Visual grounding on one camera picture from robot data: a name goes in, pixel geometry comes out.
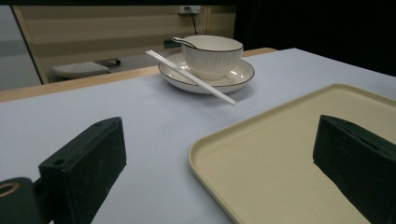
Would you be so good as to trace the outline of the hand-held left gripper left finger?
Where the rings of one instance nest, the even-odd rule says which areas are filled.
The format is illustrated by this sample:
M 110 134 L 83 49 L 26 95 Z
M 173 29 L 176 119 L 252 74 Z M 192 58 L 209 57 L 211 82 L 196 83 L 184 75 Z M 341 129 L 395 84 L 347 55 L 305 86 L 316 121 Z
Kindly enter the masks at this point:
M 55 224 L 91 224 L 126 166 L 122 119 L 94 123 L 39 165 Z

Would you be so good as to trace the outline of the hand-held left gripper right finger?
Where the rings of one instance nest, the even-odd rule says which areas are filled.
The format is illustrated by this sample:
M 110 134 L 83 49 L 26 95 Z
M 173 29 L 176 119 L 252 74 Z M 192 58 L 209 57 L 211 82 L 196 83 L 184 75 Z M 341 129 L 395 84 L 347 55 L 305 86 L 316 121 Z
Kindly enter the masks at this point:
M 396 224 L 396 145 L 350 121 L 322 115 L 314 164 L 371 224 Z

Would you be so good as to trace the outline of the beige plastic tray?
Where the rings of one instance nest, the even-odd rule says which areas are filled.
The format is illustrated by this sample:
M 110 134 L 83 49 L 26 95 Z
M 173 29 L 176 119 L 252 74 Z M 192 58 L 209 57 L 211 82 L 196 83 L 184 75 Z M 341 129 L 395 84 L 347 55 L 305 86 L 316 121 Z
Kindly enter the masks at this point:
M 322 115 L 396 144 L 396 100 L 337 84 L 198 140 L 191 170 L 236 224 L 368 224 L 313 162 Z

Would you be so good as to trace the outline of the white round stool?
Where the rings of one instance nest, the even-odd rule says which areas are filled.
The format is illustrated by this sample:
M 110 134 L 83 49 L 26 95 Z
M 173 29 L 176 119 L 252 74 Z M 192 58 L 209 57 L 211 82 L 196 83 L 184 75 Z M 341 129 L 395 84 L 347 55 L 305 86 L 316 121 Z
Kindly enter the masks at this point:
M 56 77 L 82 78 L 108 74 L 109 69 L 99 63 L 85 62 L 53 66 L 50 72 Z

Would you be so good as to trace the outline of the beige cabinet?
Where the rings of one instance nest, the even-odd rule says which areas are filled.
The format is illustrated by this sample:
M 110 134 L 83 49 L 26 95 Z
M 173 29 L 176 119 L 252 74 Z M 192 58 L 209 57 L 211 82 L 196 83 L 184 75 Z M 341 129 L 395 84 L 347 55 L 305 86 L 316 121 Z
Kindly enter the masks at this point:
M 13 14 L 44 83 L 56 65 L 101 61 L 164 50 L 173 36 L 232 37 L 234 6 L 203 6 L 194 16 L 177 6 L 29 7 Z

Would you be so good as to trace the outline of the white chopsticks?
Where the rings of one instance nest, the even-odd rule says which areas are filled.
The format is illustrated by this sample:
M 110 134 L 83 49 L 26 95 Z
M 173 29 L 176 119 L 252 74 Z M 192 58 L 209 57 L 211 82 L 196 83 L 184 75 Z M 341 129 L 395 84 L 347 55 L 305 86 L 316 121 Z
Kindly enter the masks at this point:
M 226 102 L 226 103 L 228 103 L 228 104 L 230 104 L 232 106 L 236 105 L 236 101 L 234 99 L 228 97 L 227 95 L 225 95 L 221 91 L 218 91 L 215 88 L 211 87 L 209 84 L 203 82 L 198 77 L 195 77 L 194 75 L 190 74 L 189 72 L 179 68 L 174 63 L 171 63 L 170 61 L 165 59 L 163 56 L 161 56 L 160 54 L 158 54 L 154 50 L 148 50 L 148 51 L 146 51 L 146 53 L 147 53 L 147 55 L 149 55 L 150 57 L 152 57 L 153 59 L 155 59 L 159 63 L 162 63 L 165 66 L 167 66 L 172 71 L 175 71 L 175 72 L 179 73 L 180 75 L 182 75 L 186 79 L 188 79 L 188 80 L 192 81 L 193 83 L 197 84 L 201 89 L 204 89 L 204 90 L 210 92 L 211 94 L 215 95 L 220 100 L 223 100 L 224 102 Z

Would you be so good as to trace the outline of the white plate with dark rim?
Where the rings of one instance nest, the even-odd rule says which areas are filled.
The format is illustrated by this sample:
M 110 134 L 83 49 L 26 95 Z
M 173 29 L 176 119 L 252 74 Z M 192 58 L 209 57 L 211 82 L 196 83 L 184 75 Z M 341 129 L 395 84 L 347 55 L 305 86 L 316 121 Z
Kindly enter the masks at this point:
M 167 57 L 167 60 L 178 65 L 180 68 L 186 70 L 192 74 L 192 71 L 187 66 L 184 56 L 181 53 L 176 53 Z M 191 82 L 181 74 L 173 71 L 166 65 L 159 63 L 158 68 L 162 73 L 164 79 L 171 85 L 182 89 L 183 91 L 189 91 L 200 94 L 207 94 L 207 91 Z M 253 79 L 255 70 L 251 64 L 244 60 L 240 60 L 236 67 L 225 74 L 222 78 L 217 80 L 206 80 L 205 82 L 222 93 L 229 93 L 238 91 L 245 87 L 248 82 Z

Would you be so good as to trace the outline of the white bowl with dark rim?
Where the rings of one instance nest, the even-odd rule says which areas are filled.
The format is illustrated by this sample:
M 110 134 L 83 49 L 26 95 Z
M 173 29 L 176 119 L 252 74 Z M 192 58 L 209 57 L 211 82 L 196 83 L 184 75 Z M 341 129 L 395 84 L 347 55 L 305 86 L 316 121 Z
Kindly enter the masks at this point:
M 241 60 L 244 45 L 215 35 L 191 35 L 175 40 L 181 43 L 186 65 L 199 78 L 216 80 L 229 73 Z

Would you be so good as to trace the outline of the white wall socket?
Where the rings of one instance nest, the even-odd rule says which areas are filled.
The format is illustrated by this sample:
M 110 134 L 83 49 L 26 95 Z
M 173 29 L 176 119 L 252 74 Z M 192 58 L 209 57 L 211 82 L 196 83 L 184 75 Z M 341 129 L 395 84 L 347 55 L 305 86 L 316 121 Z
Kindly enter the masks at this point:
M 178 14 L 199 14 L 201 12 L 200 6 L 179 6 Z

